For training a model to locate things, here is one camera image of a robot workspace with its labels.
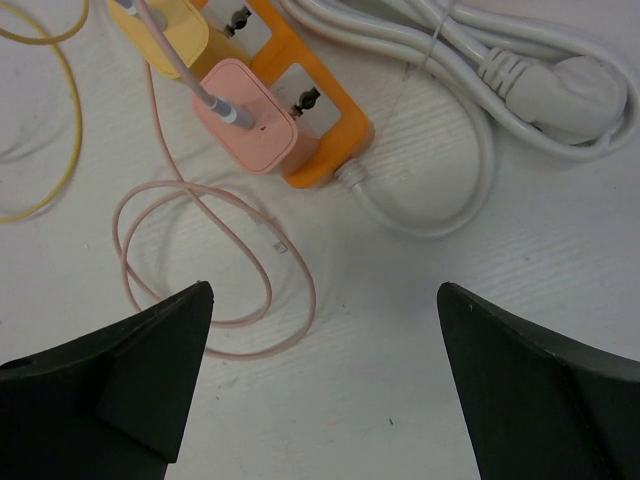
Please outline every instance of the pink charger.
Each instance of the pink charger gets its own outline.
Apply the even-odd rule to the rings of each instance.
[[[249,173],[264,174],[280,167],[284,174],[300,168],[318,149],[319,140],[298,129],[289,112],[244,63],[226,59],[201,82],[204,89],[241,105],[253,116],[254,127],[229,125],[193,96],[193,109],[236,161]]]

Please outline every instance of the white plug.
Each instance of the white plug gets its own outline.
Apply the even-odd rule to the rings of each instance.
[[[479,75],[514,114],[567,145],[612,132],[627,103],[623,76],[593,57],[572,57],[547,66],[494,49]]]

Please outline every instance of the white surface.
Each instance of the white surface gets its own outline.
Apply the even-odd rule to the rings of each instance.
[[[74,13],[47,0],[21,4],[60,31],[75,21],[80,1],[66,0]],[[640,8],[632,0],[474,4],[590,28],[640,67]],[[112,209],[131,186],[168,178],[140,60],[103,1],[92,7],[85,30],[64,45],[86,120],[78,174],[45,215],[0,229],[0,362],[132,313],[111,246]],[[404,66],[396,62],[313,37],[309,43],[376,123],[380,135],[363,162],[398,207],[431,200],[430,182],[438,183],[431,173],[442,171],[436,161],[474,164],[468,121],[443,88],[420,74],[403,83]],[[53,184],[67,159],[72,110],[47,49],[2,40],[0,58],[0,152],[49,143],[13,163],[7,157],[16,155],[2,155],[0,205],[10,209]],[[379,230],[339,185],[298,192],[277,178],[244,175],[198,124],[185,88],[158,80],[158,91],[185,174],[230,186],[277,216],[307,259],[320,300],[318,321],[295,350],[254,364],[203,361],[168,478],[478,478],[435,310],[443,281],[640,360],[639,141],[598,163],[560,168],[500,134],[501,171],[478,219],[452,238],[412,243]],[[389,120],[385,112],[395,104],[401,113]],[[210,342],[244,350],[270,344],[302,321],[298,274],[250,220],[224,205],[218,211],[257,246],[281,295],[263,326],[230,339],[212,331]],[[220,317],[246,313],[261,299],[247,262],[190,206],[154,216],[132,257],[167,291],[209,280]]]

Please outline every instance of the charging cable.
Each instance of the charging cable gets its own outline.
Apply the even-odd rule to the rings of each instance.
[[[131,290],[131,280],[133,280],[134,283],[136,283],[138,287],[140,287],[145,293],[147,293],[153,300],[157,302],[160,302],[162,300],[162,297],[160,297],[156,292],[151,290],[151,288],[149,288],[149,286],[146,285],[144,281],[138,276],[138,274],[133,270],[133,268],[131,267],[127,259],[127,255],[129,252],[129,245],[131,244],[131,240],[133,238],[133,235],[136,229],[147,216],[149,216],[154,210],[156,210],[160,206],[172,200],[175,200],[177,198],[188,196],[198,206],[200,211],[202,211],[202,213],[204,213],[207,216],[207,218],[209,218],[209,220],[211,220],[242,251],[242,253],[244,253],[247,256],[247,258],[251,261],[252,265],[255,267],[258,274],[260,275],[260,278],[262,279],[262,282],[265,287],[266,298],[265,298],[264,304],[260,309],[258,309],[256,312],[246,317],[243,317],[237,320],[232,320],[232,321],[212,320],[211,322],[212,327],[242,328],[242,327],[247,327],[249,325],[253,325],[264,318],[264,316],[269,311],[269,308],[271,307],[271,301],[273,296],[269,276],[267,275],[267,272],[265,271],[260,261],[256,258],[254,253],[251,251],[251,249],[249,249],[249,247],[240,238],[238,238],[238,236],[220,218],[218,218],[218,216],[215,215],[211,211],[211,209],[209,209],[209,207],[207,207],[204,204],[204,202],[202,202],[202,200],[200,199],[200,197],[203,195],[212,196],[219,200],[222,200],[223,202],[233,205],[234,207],[239,208],[240,210],[247,213],[256,222],[256,224],[260,225],[261,228],[266,228],[268,230],[270,237],[277,239],[277,243],[274,245],[280,248],[279,250],[280,253],[284,251],[288,251],[289,253],[291,253],[294,260],[300,267],[305,283],[309,290],[309,309],[307,311],[306,320],[302,325],[302,327],[300,327],[300,329],[296,331],[293,335],[291,335],[289,338],[278,343],[277,345],[266,348],[259,352],[249,353],[249,354],[236,354],[236,353],[222,352],[220,350],[216,350],[209,347],[207,347],[205,353],[208,356],[214,357],[214,358],[246,361],[246,360],[259,360],[263,358],[268,358],[274,355],[278,355],[282,352],[285,352],[286,350],[290,349],[291,347],[295,346],[298,342],[300,342],[302,338],[304,338],[304,336],[307,334],[307,332],[311,328],[315,318],[316,290],[313,282],[313,277],[311,276],[311,272],[309,271],[309,267],[307,266],[304,259],[296,249],[295,245],[291,242],[291,240],[289,240],[289,238],[266,215],[250,207],[240,198],[236,197],[235,195],[233,195],[232,193],[226,190],[223,190],[221,188],[208,187],[205,185],[198,185],[195,183],[190,183],[185,181],[182,174],[180,173],[180,170],[178,169],[178,166],[176,165],[175,160],[173,159],[173,156],[171,155],[171,152],[169,151],[169,148],[167,147],[167,143],[164,138],[164,134],[162,132],[162,126],[160,125],[160,118],[158,115],[158,106],[156,103],[155,90],[153,87],[153,77],[151,76],[151,68],[149,67],[149,64],[146,62],[145,62],[145,78],[147,83],[147,89],[149,92],[149,102],[151,104],[151,116],[153,119],[153,125],[156,132],[156,137],[158,139],[160,149],[162,151],[162,154],[164,155],[167,165],[169,166],[169,168],[171,169],[171,171],[175,176],[175,180],[150,182],[150,183],[146,183],[144,185],[135,187],[129,193],[127,193],[127,195],[120,201],[120,203],[116,207],[116,211],[114,213],[113,223],[112,223],[113,242],[114,242],[118,257],[120,259],[122,279],[123,279],[125,290],[126,290],[127,296],[129,297],[129,300],[131,301],[133,306],[136,308],[136,310],[138,311],[141,310],[140,305],[136,301],[133,295],[133,292]],[[124,238],[121,240],[120,232],[119,232],[119,223],[120,223],[120,216],[122,214],[122,210],[124,209],[124,207],[127,205],[129,200],[131,200],[136,195],[142,192],[152,190],[152,189],[157,189],[157,188],[172,188],[178,191],[160,198],[159,200],[151,204],[149,207],[144,209],[134,219],[131,226],[127,230],[127,233],[125,234]]]
[[[236,125],[244,128],[245,130],[251,130],[254,125],[254,120],[251,114],[244,107],[234,105],[222,98],[211,95],[202,87],[202,85],[200,85],[198,79],[191,73],[189,67],[185,65],[180,58],[180,55],[178,55],[178,52],[175,51],[167,37],[162,32],[163,29],[158,24],[157,20],[158,12],[156,11],[154,14],[145,0],[135,0],[134,6],[135,13],[139,15],[153,39],[191,91],[207,107],[209,107],[212,112],[218,114],[226,123]]]
[[[619,149],[638,126],[640,81],[634,67],[615,48],[588,33],[461,4],[445,9],[434,0],[378,0],[415,28],[338,0],[279,2],[319,35],[424,68],[451,90],[469,114],[479,143],[481,174],[476,193],[462,212],[441,225],[414,228],[385,212],[364,188],[365,176],[355,160],[338,171],[337,177],[367,211],[403,233],[418,237],[451,233],[482,206],[495,171],[485,112],[532,148],[576,162]]]
[[[78,93],[78,86],[76,85],[76,80],[73,77],[73,72],[71,71],[71,67],[69,66],[69,62],[67,61],[64,53],[58,46],[59,42],[64,40],[68,40],[73,37],[76,33],[80,31],[87,20],[87,16],[89,15],[89,0],[84,0],[82,13],[80,18],[76,22],[76,24],[71,27],[68,31],[61,35],[49,36],[46,29],[40,25],[31,15],[29,15],[22,8],[17,7],[15,5],[11,5],[6,2],[0,1],[0,9],[6,10],[9,13],[15,15],[30,27],[32,27],[36,32],[41,35],[41,38],[33,38],[33,37],[25,37],[22,35],[15,34],[3,28],[0,28],[0,37],[7,38],[9,40],[13,40],[14,42],[22,43],[25,45],[48,45],[52,48],[53,53],[56,55],[58,63],[62,67],[62,71],[64,72],[64,76],[67,79],[67,84],[69,85],[69,91],[71,94],[71,101],[73,103],[73,111],[75,118],[75,138],[73,141],[73,148],[71,151],[71,157],[69,162],[67,163],[62,176],[54,185],[53,189],[45,195],[45,197],[40,200],[35,205],[27,208],[26,210],[16,213],[14,215],[0,217],[1,223],[15,223],[20,220],[24,220],[27,217],[30,217],[34,213],[39,212],[47,205],[49,205],[62,190],[68,185],[71,177],[73,176],[73,172],[75,171],[78,160],[80,159],[80,150],[82,148],[82,107],[80,104],[80,94]]]

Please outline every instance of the yellow charger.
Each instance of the yellow charger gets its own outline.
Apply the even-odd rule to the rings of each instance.
[[[145,25],[136,16],[131,15],[115,0],[107,0],[113,21],[140,50],[144,59],[159,73],[169,78],[178,78],[178,72],[162,53]],[[249,57],[236,47],[222,32],[214,29],[200,14],[202,0],[192,3],[189,0],[147,0],[164,18],[165,36],[178,52],[189,70],[198,78],[207,73],[225,58],[237,58],[249,63]]]

